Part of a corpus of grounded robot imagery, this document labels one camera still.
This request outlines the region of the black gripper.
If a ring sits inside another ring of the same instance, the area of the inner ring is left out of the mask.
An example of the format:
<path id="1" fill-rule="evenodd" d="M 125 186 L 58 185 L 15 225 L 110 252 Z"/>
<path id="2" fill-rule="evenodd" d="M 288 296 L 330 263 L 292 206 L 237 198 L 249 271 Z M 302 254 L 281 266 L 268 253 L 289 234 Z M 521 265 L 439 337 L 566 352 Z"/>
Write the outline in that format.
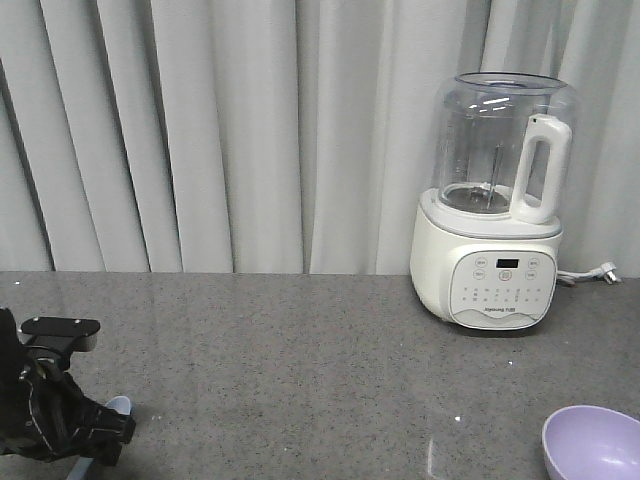
<path id="1" fill-rule="evenodd" d="M 68 373 L 70 354 L 20 340 L 1 309 L 1 454 L 51 462 L 78 455 L 116 466 L 136 429 L 130 414 L 98 405 Z"/>

